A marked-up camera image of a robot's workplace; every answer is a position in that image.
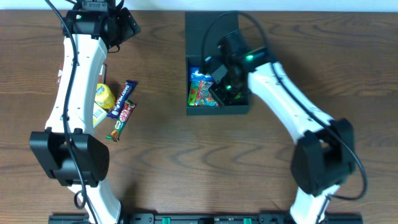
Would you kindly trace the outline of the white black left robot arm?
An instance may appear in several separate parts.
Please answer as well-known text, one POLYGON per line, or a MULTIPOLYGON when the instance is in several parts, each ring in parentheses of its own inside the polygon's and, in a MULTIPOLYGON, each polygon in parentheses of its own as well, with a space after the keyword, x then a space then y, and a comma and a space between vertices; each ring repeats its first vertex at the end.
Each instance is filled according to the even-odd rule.
POLYGON ((139 33, 123 2, 77 1, 66 16, 55 10, 64 36, 63 70, 52 112, 29 146, 46 175, 68 187, 88 223, 127 223, 106 178, 109 149, 94 137, 93 112, 100 70, 112 47, 139 33))

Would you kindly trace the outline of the blue Oreo cookie pack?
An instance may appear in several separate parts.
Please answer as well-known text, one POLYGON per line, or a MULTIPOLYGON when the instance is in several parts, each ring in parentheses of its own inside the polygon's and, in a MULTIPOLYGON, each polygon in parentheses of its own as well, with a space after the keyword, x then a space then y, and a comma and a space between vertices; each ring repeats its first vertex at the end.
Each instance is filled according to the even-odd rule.
POLYGON ((213 78, 209 74, 202 74, 200 72, 200 67, 189 67, 189 80, 191 82, 195 81, 206 81, 206 82, 212 82, 213 78))

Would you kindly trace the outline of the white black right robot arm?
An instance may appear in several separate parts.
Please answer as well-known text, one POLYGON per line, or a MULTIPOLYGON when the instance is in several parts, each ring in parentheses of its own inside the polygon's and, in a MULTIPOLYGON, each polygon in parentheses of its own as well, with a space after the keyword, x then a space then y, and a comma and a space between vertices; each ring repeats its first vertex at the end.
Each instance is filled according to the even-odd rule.
POLYGON ((294 144, 290 170, 298 185, 290 216, 295 223, 321 223, 336 191, 355 170, 353 127, 316 107, 285 74, 266 47, 251 50, 240 31, 218 42, 221 54, 205 60, 220 106, 259 97, 278 117, 294 144))

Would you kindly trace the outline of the green yellow snack box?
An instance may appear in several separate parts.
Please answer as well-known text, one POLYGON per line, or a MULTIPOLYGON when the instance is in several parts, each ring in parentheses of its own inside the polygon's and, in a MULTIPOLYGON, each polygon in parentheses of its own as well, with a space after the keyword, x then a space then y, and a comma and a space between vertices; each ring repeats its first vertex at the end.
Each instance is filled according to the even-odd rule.
POLYGON ((95 128, 102 120, 106 118, 107 112, 100 107, 96 102, 93 106, 93 127, 95 128))

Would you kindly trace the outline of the black box with lid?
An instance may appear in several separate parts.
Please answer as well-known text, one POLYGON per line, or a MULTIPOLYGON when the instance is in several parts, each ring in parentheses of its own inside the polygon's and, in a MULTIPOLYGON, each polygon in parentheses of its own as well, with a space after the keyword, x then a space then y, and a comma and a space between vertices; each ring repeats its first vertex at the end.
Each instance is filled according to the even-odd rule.
MULTIPOLYGON (((188 11, 185 13, 185 66, 186 99, 190 94, 190 69, 201 66, 201 55, 218 57, 221 55, 218 42, 223 36, 239 29, 238 15, 228 14, 219 17, 222 11, 188 11)), ((190 106, 186 104, 186 114, 227 115, 246 114, 250 109, 250 98, 242 104, 229 106, 190 106)))

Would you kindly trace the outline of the brown white snack box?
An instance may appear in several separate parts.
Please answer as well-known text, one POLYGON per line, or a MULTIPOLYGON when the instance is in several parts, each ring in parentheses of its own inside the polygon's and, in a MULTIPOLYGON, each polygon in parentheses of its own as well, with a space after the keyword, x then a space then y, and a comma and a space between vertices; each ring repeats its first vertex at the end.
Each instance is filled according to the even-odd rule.
MULTIPOLYGON (((62 71, 63 66, 60 66, 60 69, 58 71, 58 76, 57 76, 57 85, 60 84, 61 79, 62 79, 62 75, 63 75, 63 71, 62 71)), ((101 69, 99 71, 99 76, 98 76, 98 83, 105 83, 106 80, 106 64, 102 64, 101 69)))

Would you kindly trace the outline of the colourful gummy candy bag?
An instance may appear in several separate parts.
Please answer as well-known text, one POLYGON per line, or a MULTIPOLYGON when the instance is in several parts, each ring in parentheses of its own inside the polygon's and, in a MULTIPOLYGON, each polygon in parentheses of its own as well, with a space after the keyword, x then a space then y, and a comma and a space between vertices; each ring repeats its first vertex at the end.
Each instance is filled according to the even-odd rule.
POLYGON ((213 99, 209 88, 213 82, 210 81, 192 81, 188 96, 189 106, 218 106, 218 102, 213 99))

